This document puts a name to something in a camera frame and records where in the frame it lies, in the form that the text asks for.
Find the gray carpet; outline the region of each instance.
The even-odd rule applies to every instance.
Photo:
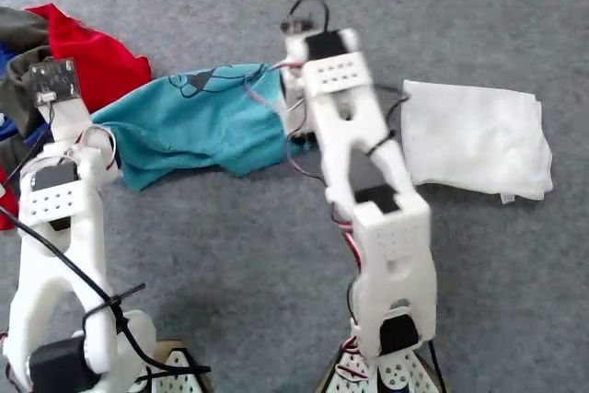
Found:
[[[293,0],[54,2],[147,55],[158,75],[283,56]],[[554,153],[543,202],[426,187],[439,282],[438,353],[457,393],[586,391],[589,382],[589,0],[329,0],[374,78],[535,93]],[[318,156],[304,160],[318,167]],[[361,170],[355,174],[363,175]],[[176,173],[104,193],[108,271],[127,304],[214,368],[219,392],[310,392],[346,337],[352,257],[322,189],[286,165],[244,179]],[[18,243],[0,238],[0,324]],[[52,339],[79,327],[60,306]],[[1,392],[8,391],[6,384]]]

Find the white cloth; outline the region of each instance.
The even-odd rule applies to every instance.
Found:
[[[532,94],[406,80],[401,133],[414,184],[441,183],[503,202],[543,200],[552,153]]]

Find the teal cloth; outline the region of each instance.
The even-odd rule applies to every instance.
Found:
[[[282,161],[281,120],[246,93],[246,76],[277,102],[279,72],[240,64],[162,77],[95,112],[117,139],[123,181],[141,190],[174,169],[219,165],[241,177]]]

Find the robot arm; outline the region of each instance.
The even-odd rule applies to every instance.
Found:
[[[47,238],[105,296],[106,278],[100,187],[116,177],[114,138],[92,125],[80,98],[72,61],[31,68],[37,105],[54,143],[21,172],[19,220]],[[35,393],[122,392],[133,384],[143,361],[117,333],[104,297],[38,239],[22,236],[17,293],[10,308],[4,353],[21,386]],[[62,295],[74,292],[88,315],[84,332],[43,345],[45,326]],[[129,329],[148,354],[156,346],[154,325],[142,312],[129,312]]]
[[[287,32],[285,38],[283,109],[291,110],[301,96],[306,108],[281,118],[288,133],[315,132],[326,199],[352,222],[346,235],[360,261],[351,290],[352,336],[366,361],[375,363],[380,356],[415,349],[435,333],[430,209],[389,137],[355,32],[308,30]],[[352,189],[353,149],[370,157],[385,185]]]

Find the black electronic component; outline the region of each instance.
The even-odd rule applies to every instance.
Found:
[[[37,106],[45,104],[40,95],[54,93],[54,101],[80,98],[74,59],[51,60],[30,67],[30,87]]]
[[[30,356],[33,393],[79,393],[95,386],[100,375],[88,367],[84,336],[43,345]]]
[[[61,165],[47,166],[35,172],[32,189],[41,191],[78,179],[80,178],[77,175],[77,164],[74,161],[65,161]]]
[[[420,341],[415,323],[409,315],[386,319],[380,326],[380,354],[409,349]]]
[[[52,188],[65,183],[71,183],[78,180],[77,165],[73,161],[66,161],[61,165],[48,166],[35,172],[32,182],[32,189],[40,191]],[[72,225],[71,217],[51,220],[49,224],[56,232],[69,229]]]
[[[348,53],[338,31],[326,31],[305,39],[309,49],[309,60],[321,60]]]
[[[373,202],[383,214],[398,211],[398,206],[395,202],[395,190],[386,183],[356,191],[354,198],[357,203]]]

